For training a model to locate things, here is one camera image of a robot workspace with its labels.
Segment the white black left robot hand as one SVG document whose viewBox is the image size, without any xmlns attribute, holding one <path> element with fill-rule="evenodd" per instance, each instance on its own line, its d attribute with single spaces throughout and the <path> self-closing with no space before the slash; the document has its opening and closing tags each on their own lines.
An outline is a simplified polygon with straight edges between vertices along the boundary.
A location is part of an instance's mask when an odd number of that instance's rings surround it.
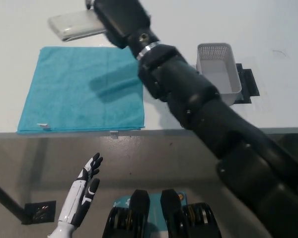
<svg viewBox="0 0 298 238">
<path fill-rule="evenodd" d="M 71 224 L 76 229 L 81 226 L 100 183 L 100 179 L 94 176 L 99 173 L 102 161 L 103 157 L 96 153 L 81 169 L 65 199 L 59 221 Z"/>
</svg>

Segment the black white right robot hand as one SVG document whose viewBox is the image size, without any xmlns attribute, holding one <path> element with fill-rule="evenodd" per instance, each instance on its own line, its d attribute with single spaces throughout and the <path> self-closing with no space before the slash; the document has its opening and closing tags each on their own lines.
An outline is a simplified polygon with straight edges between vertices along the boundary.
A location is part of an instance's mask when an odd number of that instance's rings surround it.
<svg viewBox="0 0 298 238">
<path fill-rule="evenodd" d="M 138 0 L 95 0 L 93 10 L 115 46 L 129 47 L 134 57 L 158 37 L 150 29 L 150 17 Z"/>
</svg>

